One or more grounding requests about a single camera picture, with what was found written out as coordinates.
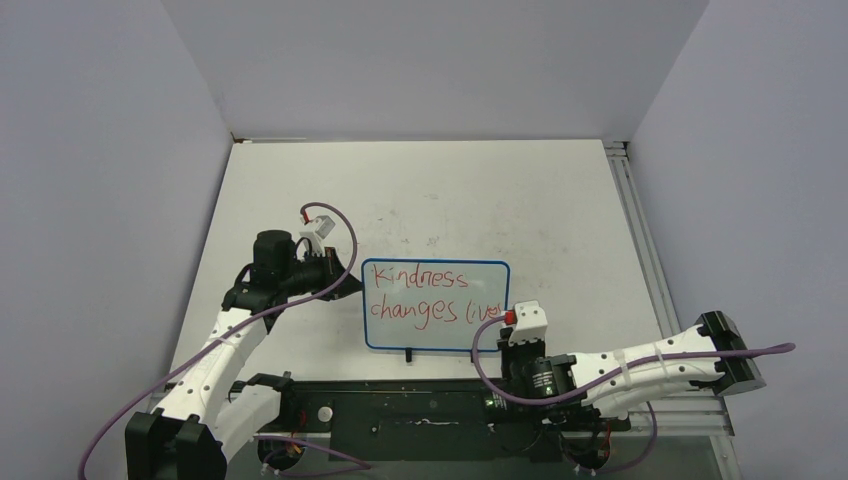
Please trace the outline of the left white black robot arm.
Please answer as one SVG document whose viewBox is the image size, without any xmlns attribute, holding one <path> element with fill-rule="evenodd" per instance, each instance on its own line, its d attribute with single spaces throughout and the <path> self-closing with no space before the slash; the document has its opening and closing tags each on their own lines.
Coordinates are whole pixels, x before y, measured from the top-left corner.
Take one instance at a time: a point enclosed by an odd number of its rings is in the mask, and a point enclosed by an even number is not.
<svg viewBox="0 0 848 480">
<path fill-rule="evenodd" d="M 255 378 L 247 393 L 227 397 L 248 358 L 295 297 L 332 301 L 361 291 L 362 284 L 324 241 L 332 221 L 305 224 L 300 242 L 282 230 L 262 231 L 253 260 L 225 294 L 221 311 L 198 359 L 149 413 L 136 413 L 125 428 L 131 479 L 223 479 L 229 461 L 264 425 L 282 431 L 298 416 L 284 394 L 288 377 Z"/>
</svg>

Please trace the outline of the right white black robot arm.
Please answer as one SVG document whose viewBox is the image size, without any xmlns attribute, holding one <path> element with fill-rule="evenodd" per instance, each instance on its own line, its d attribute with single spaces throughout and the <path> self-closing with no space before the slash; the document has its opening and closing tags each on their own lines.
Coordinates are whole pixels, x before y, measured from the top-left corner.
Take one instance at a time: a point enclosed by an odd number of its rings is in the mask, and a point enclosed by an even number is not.
<svg viewBox="0 0 848 480">
<path fill-rule="evenodd" d="M 550 418 L 567 416 L 579 428 L 690 389 L 728 396 L 766 385 L 755 363 L 765 352 L 748 348 L 722 311 L 701 314 L 674 336 L 624 349 L 548 357 L 543 340 L 534 338 L 500 340 L 499 350 L 504 384 L 479 375 L 497 398 Z"/>
</svg>

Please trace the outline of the blue framed whiteboard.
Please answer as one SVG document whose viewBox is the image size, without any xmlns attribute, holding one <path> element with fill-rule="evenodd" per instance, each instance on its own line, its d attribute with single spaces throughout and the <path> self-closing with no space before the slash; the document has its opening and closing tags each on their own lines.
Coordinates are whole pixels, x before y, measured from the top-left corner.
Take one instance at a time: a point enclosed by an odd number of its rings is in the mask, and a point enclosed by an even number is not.
<svg viewBox="0 0 848 480">
<path fill-rule="evenodd" d="M 365 344 L 374 350 L 463 352 L 509 306 L 501 260 L 368 258 L 361 265 Z"/>
</svg>

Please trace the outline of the aluminium frame rail right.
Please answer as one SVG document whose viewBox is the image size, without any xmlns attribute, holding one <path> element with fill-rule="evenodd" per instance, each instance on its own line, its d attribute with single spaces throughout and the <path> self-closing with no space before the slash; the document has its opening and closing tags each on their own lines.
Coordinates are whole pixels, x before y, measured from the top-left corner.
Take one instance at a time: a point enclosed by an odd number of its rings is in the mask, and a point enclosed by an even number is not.
<svg viewBox="0 0 848 480">
<path fill-rule="evenodd" d="M 638 195 L 627 146 L 628 143 L 623 141 L 603 143 L 660 331 L 668 337 L 680 333 L 681 326 Z"/>
</svg>

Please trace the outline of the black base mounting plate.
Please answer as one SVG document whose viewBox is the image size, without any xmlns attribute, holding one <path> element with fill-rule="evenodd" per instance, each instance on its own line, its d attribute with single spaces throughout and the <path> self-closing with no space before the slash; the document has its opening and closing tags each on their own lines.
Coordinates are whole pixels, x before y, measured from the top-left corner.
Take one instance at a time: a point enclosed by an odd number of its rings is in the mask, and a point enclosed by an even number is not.
<svg viewBox="0 0 848 480">
<path fill-rule="evenodd" d="M 332 465 L 346 456 L 366 462 L 518 458 L 551 463 L 569 454 L 604 461 L 611 435 L 631 428 L 627 418 L 603 420 L 577 411 L 549 420 L 495 397 L 476 380 L 294 381 L 259 374 L 235 382 L 227 401 L 234 402 L 248 386 L 282 391 L 261 432 L 325 444 L 318 450 L 259 441 L 259 458 L 288 470 L 312 456 Z"/>
</svg>

